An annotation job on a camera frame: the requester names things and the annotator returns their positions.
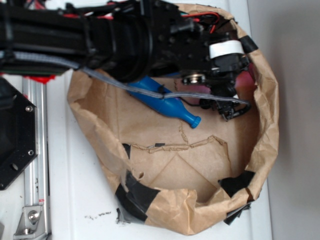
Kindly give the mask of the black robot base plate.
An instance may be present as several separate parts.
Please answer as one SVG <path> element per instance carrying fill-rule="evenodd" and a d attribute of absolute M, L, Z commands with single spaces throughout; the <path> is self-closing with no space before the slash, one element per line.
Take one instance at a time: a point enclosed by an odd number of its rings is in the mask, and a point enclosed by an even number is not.
<path fill-rule="evenodd" d="M 0 78 L 0 189 L 6 190 L 37 156 L 36 106 Z"/>

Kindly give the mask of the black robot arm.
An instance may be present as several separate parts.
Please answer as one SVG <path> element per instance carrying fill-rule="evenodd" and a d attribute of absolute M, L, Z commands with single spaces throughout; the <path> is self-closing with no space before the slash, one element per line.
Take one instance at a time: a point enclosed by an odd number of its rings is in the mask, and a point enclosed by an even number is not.
<path fill-rule="evenodd" d="M 182 12 L 163 0 L 125 0 L 102 6 L 28 9 L 0 5 L 0 70 L 28 77 L 69 69 L 153 98 L 175 97 L 131 86 L 143 77 L 180 78 L 204 85 L 196 98 L 234 101 L 236 77 L 249 66 L 240 40 L 218 29 L 217 11 Z"/>

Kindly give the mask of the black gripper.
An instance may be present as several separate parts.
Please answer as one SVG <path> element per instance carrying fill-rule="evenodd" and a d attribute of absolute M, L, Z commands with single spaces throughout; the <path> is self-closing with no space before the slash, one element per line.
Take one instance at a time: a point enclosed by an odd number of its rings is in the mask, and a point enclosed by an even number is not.
<path fill-rule="evenodd" d="M 250 61 L 233 30 L 218 32 L 216 11 L 185 14 L 175 4 L 154 2 L 154 75 L 204 85 L 214 96 L 233 98 L 236 77 Z"/>

